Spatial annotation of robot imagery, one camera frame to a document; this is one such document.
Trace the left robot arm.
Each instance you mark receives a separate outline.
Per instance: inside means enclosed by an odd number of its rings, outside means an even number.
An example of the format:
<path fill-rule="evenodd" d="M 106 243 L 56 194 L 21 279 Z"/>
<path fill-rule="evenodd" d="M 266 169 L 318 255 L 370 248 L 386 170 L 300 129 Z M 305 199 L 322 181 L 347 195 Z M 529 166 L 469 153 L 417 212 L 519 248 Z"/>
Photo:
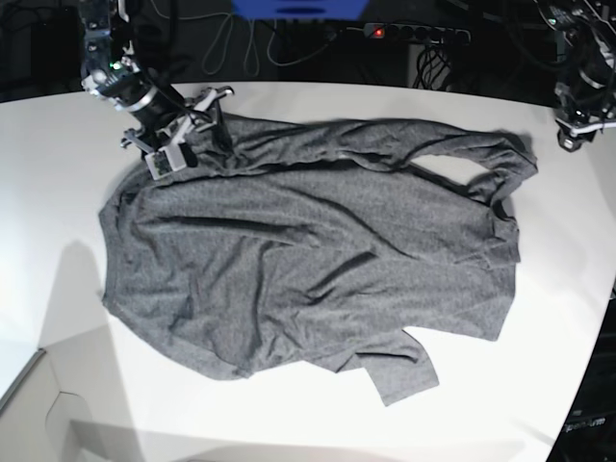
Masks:
<path fill-rule="evenodd" d="M 554 93 L 557 140 L 579 150 L 615 127 L 615 3 L 538 1 L 544 21 L 566 43 L 565 62 Z"/>

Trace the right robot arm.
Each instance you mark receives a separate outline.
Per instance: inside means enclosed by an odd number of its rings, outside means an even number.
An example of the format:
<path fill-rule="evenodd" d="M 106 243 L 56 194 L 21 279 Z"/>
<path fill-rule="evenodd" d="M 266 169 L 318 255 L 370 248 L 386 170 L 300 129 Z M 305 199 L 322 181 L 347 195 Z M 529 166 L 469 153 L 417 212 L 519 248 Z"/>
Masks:
<path fill-rule="evenodd" d="M 142 64 L 133 47 L 123 1 L 80 1 L 83 27 L 82 87 L 115 109 L 130 114 L 140 127 L 123 133 L 120 146 L 134 145 L 155 180 L 196 165 L 189 137 L 209 133 L 214 146 L 232 150 L 220 99 L 230 87 L 207 88 L 186 98 Z"/>

